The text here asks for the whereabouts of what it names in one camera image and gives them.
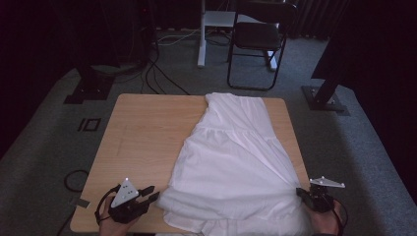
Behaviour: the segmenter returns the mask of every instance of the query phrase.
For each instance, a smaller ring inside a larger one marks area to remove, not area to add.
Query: table
[[[287,151],[304,189],[310,187],[303,158],[284,100],[264,98],[273,129]],[[71,222],[75,232],[97,232],[94,212],[103,195],[128,177],[138,189],[167,188],[176,158],[204,114],[204,96],[121,94],[114,106],[81,199]],[[132,232],[184,232],[163,221],[163,210],[152,204]]]
[[[197,66],[203,68],[206,64],[206,27],[225,27],[233,28],[235,13],[234,12],[223,12],[223,11],[206,11],[206,0],[202,0],[202,11],[201,11],[201,36],[200,36],[200,48],[199,58]],[[242,22],[256,22],[256,20],[249,17],[239,18],[238,21]],[[269,62],[271,70],[276,70],[277,64],[273,57]]]

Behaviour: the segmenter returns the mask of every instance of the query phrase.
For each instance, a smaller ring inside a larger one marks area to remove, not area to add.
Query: person's right hand
[[[333,202],[334,202],[334,211],[337,213],[337,216],[341,220],[340,203],[338,201],[333,201]],[[328,212],[320,213],[320,212],[311,210],[306,205],[304,205],[304,208],[306,209],[307,213],[309,213],[310,215],[314,233],[337,235],[339,231],[337,219],[331,210]]]

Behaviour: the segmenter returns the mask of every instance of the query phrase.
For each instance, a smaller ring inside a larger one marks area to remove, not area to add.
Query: black chair
[[[238,22],[239,16],[247,16],[255,19],[256,23]],[[232,38],[229,47],[227,61],[227,83],[235,89],[270,90],[274,87],[278,76],[279,66],[285,48],[285,42],[289,29],[293,25],[297,15],[297,8],[290,3],[273,0],[237,0],[236,14],[233,23]],[[262,50],[264,55],[233,53],[234,46],[242,49]],[[268,88],[253,88],[232,85],[230,72],[233,55],[267,57],[267,66],[275,53],[280,51],[272,85]]]

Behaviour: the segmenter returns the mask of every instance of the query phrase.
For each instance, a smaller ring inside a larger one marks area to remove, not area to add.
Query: white fabric
[[[259,97],[206,95],[158,205],[167,224],[213,236],[309,235],[292,163]]]

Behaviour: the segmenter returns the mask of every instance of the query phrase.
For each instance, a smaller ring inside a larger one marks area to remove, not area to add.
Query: chair seat
[[[240,48],[277,51],[281,47],[282,35],[273,24],[237,23],[235,32],[235,44]]]

